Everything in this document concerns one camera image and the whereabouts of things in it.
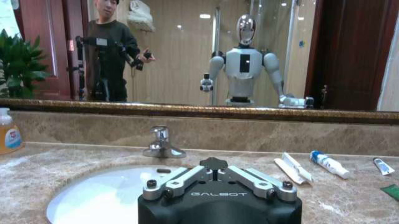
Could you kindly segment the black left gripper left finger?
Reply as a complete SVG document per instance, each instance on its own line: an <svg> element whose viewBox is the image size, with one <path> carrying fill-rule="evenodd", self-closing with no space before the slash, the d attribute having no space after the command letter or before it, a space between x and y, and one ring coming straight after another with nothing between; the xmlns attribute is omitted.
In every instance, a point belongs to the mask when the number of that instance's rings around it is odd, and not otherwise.
<svg viewBox="0 0 399 224"><path fill-rule="evenodd" d="M187 188L199 181L212 181L214 171L211 165L196 165L192 168L178 167L164 177L147 180L143 186L143 199L156 201L162 197L171 201L184 196Z"/></svg>

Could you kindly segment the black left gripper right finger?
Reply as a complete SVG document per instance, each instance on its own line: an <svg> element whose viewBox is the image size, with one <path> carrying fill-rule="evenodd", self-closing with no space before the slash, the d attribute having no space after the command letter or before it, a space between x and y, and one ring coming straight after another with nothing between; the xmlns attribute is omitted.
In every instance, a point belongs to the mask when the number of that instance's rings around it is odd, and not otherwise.
<svg viewBox="0 0 399 224"><path fill-rule="evenodd" d="M255 168L239 168L234 165L222 167L218 170L218 180L239 182L254 193L256 197L266 200L272 198L272 194L283 202L298 200L298 189L288 180L280 181Z"/></svg>

